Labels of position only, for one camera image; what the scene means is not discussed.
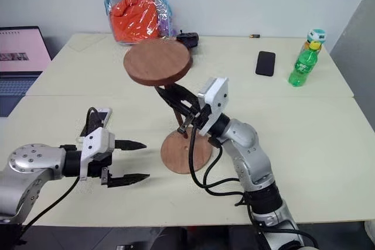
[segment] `smartphone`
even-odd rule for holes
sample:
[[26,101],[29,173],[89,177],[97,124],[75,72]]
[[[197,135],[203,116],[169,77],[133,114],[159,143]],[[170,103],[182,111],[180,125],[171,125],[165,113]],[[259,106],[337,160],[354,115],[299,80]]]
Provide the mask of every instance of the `smartphone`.
[[275,69],[275,58],[275,53],[260,51],[255,73],[261,76],[273,76]]
[[[90,119],[88,122],[88,133],[95,131],[99,127],[105,127],[112,114],[111,108],[97,108],[99,116],[94,112],[90,113]],[[86,125],[83,127],[80,137],[86,136]]]

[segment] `plastic bottle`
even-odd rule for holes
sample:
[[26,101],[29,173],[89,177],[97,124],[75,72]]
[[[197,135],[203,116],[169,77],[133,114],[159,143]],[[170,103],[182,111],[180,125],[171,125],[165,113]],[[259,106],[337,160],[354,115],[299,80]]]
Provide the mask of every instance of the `plastic bottle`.
[[305,84],[307,76],[314,68],[318,61],[317,50],[322,46],[319,41],[312,41],[309,45],[309,49],[303,51],[299,56],[298,60],[294,65],[294,69],[289,76],[289,83],[294,87],[302,86]]
[[[309,33],[307,34],[307,40],[306,40],[306,42],[304,43],[304,45],[302,46],[301,51],[299,52],[300,55],[301,55],[301,53],[303,51],[309,49],[309,45],[310,45],[310,43],[312,41],[319,41],[321,44],[325,43],[326,42],[326,32],[324,30],[322,30],[322,29],[311,29],[309,31]],[[321,50],[322,50],[322,45],[316,51],[316,54],[319,54],[319,52]]]

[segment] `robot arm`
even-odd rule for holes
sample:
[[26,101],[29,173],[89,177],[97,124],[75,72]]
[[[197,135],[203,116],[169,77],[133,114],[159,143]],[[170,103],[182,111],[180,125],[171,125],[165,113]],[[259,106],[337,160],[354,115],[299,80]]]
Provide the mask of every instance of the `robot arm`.
[[83,141],[82,151],[75,145],[53,148],[41,143],[24,145],[11,153],[0,172],[0,224],[23,223],[47,181],[62,177],[100,177],[108,187],[127,186],[149,177],[128,174],[113,178],[109,166],[114,149],[134,150],[142,143],[115,140],[114,134],[99,127]]
[[308,247],[302,248],[301,232],[279,194],[270,160],[260,147],[257,132],[251,125],[222,113],[229,98],[227,82],[227,78],[211,79],[197,97],[177,84],[156,90],[168,105],[186,117],[178,132],[184,133],[193,124],[201,135],[211,136],[213,145],[218,141],[232,158],[260,246],[271,250],[307,250]]

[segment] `plastic bag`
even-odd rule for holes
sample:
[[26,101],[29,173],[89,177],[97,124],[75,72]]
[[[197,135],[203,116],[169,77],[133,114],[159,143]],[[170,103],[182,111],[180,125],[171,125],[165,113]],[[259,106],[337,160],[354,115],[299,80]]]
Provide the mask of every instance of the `plastic bag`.
[[172,11],[167,0],[104,0],[115,40],[120,45],[172,36]]

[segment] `table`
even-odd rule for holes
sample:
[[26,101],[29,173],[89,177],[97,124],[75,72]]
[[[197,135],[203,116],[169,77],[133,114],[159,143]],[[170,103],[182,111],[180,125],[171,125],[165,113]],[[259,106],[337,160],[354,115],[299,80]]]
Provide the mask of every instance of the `table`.
[[[226,114],[258,131],[277,185],[296,222],[375,218],[375,194],[371,192],[375,182],[375,135],[354,99],[243,99],[236,91],[229,94]],[[249,223],[245,207],[233,206],[237,196],[210,196],[196,187],[189,175],[174,174],[163,165],[159,154],[162,141],[177,124],[172,110],[148,87],[135,87],[122,97],[25,97],[7,120],[6,137],[0,145],[0,167],[14,149],[26,143],[76,143],[90,106],[113,108],[108,129],[118,139],[148,145],[139,151],[116,151],[111,166],[114,176],[151,176],[132,186],[113,189],[101,186],[99,179],[80,182],[36,224],[135,227]],[[227,176],[235,176],[235,172],[224,153],[209,180]],[[64,193],[73,180],[48,182],[27,221]],[[220,189],[229,190],[241,187],[233,183]]]
[[[340,71],[323,48],[319,61],[301,88],[287,83],[304,43],[301,38],[201,36],[193,49],[193,66],[178,83],[194,93],[209,77],[229,77],[231,93],[253,97],[353,97]],[[141,88],[124,71],[123,47],[108,34],[76,34],[26,95],[112,95],[124,96]],[[259,51],[276,53],[273,77],[258,76]]]

